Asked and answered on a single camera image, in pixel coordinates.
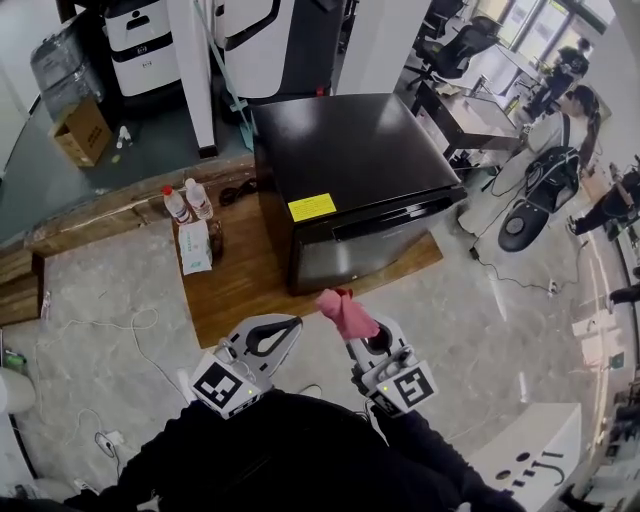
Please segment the black mini fridge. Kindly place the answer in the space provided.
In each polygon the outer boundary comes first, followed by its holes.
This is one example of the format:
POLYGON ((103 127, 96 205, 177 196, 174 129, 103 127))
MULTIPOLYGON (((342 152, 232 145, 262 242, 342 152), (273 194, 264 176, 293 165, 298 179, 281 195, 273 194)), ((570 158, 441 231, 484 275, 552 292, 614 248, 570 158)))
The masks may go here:
POLYGON ((259 203, 293 295, 388 267, 466 197, 392 93, 270 103, 252 116, 259 203))

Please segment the large black white service robot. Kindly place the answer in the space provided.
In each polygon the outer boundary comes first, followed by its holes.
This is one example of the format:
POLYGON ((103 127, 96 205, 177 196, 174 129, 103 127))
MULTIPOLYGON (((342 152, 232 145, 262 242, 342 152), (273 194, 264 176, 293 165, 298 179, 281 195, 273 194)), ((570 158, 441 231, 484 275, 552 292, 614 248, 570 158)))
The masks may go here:
POLYGON ((216 0, 227 90, 254 104, 330 93, 345 0, 216 0))

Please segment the person's black clothed torso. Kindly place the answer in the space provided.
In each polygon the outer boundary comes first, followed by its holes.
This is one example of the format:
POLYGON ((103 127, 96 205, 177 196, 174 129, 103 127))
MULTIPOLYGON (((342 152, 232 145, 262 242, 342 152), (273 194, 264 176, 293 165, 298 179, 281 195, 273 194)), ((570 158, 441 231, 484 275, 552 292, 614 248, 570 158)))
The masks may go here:
POLYGON ((461 494, 391 448, 373 422, 337 404, 280 390, 262 413, 218 437, 211 457, 154 464, 134 456, 117 482, 68 500, 81 512, 525 512, 485 482, 461 494))

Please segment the person's right forearm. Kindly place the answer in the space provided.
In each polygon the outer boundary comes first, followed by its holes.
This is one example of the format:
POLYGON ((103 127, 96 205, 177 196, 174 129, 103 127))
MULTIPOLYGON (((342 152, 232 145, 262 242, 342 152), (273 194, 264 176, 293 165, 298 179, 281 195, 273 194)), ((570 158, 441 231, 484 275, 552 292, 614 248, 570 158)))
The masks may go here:
POLYGON ((374 405, 372 412, 391 448, 446 477, 461 494, 472 494, 484 484, 475 469, 417 411, 391 418, 374 405))

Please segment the black round device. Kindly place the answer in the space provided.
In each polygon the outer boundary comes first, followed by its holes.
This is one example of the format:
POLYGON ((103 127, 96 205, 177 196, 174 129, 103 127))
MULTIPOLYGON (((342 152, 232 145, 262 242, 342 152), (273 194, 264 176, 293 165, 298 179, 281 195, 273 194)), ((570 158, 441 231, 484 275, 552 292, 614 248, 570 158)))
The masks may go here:
POLYGON ((539 236, 548 219, 546 210, 526 200, 518 200, 500 227, 499 247, 509 253, 523 251, 539 236))

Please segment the black office chair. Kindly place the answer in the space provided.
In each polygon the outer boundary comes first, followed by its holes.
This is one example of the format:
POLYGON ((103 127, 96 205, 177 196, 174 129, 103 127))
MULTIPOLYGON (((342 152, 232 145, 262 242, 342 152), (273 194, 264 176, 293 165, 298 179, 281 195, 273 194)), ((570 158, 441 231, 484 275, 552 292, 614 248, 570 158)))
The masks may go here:
POLYGON ((464 25, 447 44, 428 41, 424 37, 416 40, 413 48, 423 63, 421 67, 405 65, 404 68, 417 74, 405 89, 411 90, 416 84, 431 80, 442 82, 461 78, 468 70, 472 57, 491 48, 499 42, 501 25, 486 16, 477 16, 464 25))

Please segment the worn wooden ledge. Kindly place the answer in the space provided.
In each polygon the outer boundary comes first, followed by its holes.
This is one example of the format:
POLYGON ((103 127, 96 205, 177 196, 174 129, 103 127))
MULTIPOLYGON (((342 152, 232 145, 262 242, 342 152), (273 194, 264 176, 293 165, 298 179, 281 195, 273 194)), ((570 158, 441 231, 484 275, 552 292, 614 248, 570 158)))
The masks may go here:
POLYGON ((214 158, 194 167, 148 178, 125 188, 107 192, 70 211, 46 220, 27 233, 23 248, 42 257, 126 233, 170 217, 161 189, 165 185, 184 190, 193 178, 213 190, 255 175, 251 154, 214 158))

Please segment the wooden steps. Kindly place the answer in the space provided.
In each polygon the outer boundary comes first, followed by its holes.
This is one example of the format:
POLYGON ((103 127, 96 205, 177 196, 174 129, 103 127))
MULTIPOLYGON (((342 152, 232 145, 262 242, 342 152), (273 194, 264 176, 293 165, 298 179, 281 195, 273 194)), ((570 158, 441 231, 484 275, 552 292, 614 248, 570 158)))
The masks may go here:
POLYGON ((0 253, 0 327, 36 320, 44 299, 44 259, 28 250, 0 253))

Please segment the red-capped clear plastic bottle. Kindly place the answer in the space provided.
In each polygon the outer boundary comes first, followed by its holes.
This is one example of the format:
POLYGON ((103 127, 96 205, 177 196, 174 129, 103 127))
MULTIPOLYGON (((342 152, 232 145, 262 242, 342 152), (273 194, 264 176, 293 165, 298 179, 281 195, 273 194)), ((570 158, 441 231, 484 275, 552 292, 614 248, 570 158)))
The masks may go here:
POLYGON ((178 191, 171 186, 164 186, 162 196, 167 211, 178 225, 188 224, 192 221, 191 211, 178 191))

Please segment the pink cloth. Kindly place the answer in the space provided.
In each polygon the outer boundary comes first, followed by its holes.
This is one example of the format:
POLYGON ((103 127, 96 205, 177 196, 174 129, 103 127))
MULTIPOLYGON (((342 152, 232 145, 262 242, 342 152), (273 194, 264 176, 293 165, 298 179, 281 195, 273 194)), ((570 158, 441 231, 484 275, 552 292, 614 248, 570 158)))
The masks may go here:
POLYGON ((377 322, 353 300, 351 289, 325 289, 316 299, 316 306, 345 342, 373 338, 380 332, 377 322))

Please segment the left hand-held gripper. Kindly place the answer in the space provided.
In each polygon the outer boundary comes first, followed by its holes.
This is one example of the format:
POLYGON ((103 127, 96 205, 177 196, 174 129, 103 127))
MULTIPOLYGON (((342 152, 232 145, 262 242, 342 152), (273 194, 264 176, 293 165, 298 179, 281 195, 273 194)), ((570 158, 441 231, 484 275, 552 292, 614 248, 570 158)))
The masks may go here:
POLYGON ((238 349, 247 350, 248 362, 223 342, 206 351, 189 385, 194 395, 223 419, 237 416, 273 389, 264 375, 273 375, 302 332, 302 320, 287 314, 246 318, 229 335, 238 349))

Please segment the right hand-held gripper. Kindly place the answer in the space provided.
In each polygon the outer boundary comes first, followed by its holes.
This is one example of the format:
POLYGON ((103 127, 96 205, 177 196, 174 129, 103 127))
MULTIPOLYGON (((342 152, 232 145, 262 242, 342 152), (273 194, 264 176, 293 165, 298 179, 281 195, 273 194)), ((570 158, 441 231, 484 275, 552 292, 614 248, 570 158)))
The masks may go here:
POLYGON ((377 323, 388 355, 377 354, 367 338, 348 340, 346 347, 364 396, 396 418, 436 396, 438 388, 427 362, 419 360, 412 347, 404 347, 398 323, 389 317, 378 317, 377 323))

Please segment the teal flat mop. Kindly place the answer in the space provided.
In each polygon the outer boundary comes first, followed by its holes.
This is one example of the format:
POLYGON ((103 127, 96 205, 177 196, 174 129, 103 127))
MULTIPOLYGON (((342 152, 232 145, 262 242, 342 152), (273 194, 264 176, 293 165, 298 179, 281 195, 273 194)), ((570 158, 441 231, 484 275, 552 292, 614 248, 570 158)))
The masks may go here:
POLYGON ((216 46, 214 36, 211 33, 210 29, 208 28, 206 17, 205 17, 204 11, 202 10, 202 7, 200 6, 199 0, 193 0, 193 5, 198 14, 198 17, 200 18, 201 24, 204 28, 204 32, 205 32, 205 36, 206 36, 206 40, 208 42, 209 48, 213 52, 214 59, 224 78, 226 89, 231 95, 232 104, 231 104, 230 110, 232 112, 238 113, 241 117, 239 130, 240 130, 244 145, 249 151, 253 152, 254 151, 253 123, 249 122, 249 120, 247 119, 247 116, 244 113, 244 109, 248 106, 248 103, 246 100, 239 99, 235 91, 235 88, 233 87, 233 84, 228 74, 228 71, 226 69, 225 63, 223 62, 220 51, 216 46))

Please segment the black grey backpack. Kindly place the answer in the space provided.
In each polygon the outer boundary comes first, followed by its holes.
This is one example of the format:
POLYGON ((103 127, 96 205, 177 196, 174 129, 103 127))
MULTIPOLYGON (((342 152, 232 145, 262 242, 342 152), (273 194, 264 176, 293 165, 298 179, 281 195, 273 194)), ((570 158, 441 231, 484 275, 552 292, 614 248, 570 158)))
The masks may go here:
POLYGON ((574 148, 551 148, 526 170, 525 200, 548 214, 560 210, 579 190, 579 154, 574 148))

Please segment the white green wipes packet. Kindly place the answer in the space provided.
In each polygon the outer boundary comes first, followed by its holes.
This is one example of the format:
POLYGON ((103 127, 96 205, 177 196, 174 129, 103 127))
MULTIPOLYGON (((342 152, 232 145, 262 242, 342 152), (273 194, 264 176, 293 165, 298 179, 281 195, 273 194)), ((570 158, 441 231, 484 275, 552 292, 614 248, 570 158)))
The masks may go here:
POLYGON ((178 229, 178 243, 185 276, 212 270, 213 256, 205 220, 181 225, 178 229))

